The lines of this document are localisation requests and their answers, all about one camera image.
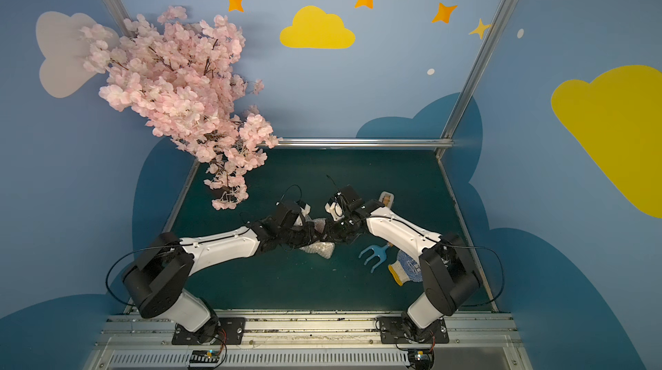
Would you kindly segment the clear bubble wrap sheet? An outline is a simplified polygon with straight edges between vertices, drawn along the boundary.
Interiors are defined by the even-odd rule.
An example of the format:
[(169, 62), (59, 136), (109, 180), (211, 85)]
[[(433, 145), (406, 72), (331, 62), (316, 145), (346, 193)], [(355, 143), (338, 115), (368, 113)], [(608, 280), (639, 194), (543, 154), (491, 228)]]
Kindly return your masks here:
[[(326, 226), (326, 220), (324, 218), (316, 218), (312, 222), (314, 223), (316, 232), (324, 231), (324, 227)], [(317, 254), (326, 260), (332, 257), (334, 249), (335, 244), (333, 242), (315, 242), (300, 248), (301, 251), (307, 254)]]

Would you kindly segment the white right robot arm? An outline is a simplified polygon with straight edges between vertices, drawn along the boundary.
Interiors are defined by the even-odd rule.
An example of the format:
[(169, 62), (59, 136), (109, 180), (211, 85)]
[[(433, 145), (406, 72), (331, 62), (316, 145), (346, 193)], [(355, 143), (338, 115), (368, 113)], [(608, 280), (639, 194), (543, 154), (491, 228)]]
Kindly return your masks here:
[(325, 225), (326, 241), (367, 231), (403, 251), (421, 269), (422, 295), (403, 313), (400, 328), (380, 325), (395, 343), (431, 342), (441, 331), (442, 319), (483, 286), (471, 248), (456, 234), (425, 230), (377, 200), (365, 202), (353, 187), (339, 190), (325, 204), (325, 211), (333, 218)]

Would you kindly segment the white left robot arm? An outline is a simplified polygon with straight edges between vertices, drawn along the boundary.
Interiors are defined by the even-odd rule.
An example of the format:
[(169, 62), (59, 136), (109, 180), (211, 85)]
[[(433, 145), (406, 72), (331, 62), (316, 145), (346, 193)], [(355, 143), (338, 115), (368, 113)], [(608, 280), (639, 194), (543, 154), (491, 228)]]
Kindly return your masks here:
[(208, 303), (186, 290), (187, 280), (206, 268), (281, 245), (299, 249), (318, 242), (326, 221), (309, 213), (307, 204), (286, 201), (271, 216), (230, 232), (189, 238), (162, 233), (127, 267), (122, 283), (142, 318), (174, 322), (185, 344), (219, 344), (220, 319)]

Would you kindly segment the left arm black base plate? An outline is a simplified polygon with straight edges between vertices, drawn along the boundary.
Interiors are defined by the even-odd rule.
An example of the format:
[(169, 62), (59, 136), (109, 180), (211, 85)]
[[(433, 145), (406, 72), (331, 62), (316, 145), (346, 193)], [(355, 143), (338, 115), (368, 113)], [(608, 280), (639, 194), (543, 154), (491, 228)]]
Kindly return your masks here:
[(246, 326), (246, 318), (212, 317), (200, 329), (191, 332), (177, 324), (172, 345), (240, 345)]

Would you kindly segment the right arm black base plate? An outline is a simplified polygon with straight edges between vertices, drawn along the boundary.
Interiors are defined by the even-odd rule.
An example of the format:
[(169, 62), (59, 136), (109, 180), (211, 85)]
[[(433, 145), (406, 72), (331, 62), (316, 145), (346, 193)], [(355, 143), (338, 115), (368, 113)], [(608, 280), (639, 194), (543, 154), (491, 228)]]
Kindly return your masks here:
[(419, 328), (410, 318), (381, 316), (376, 319), (376, 329), (382, 344), (449, 343), (448, 329), (443, 318)]

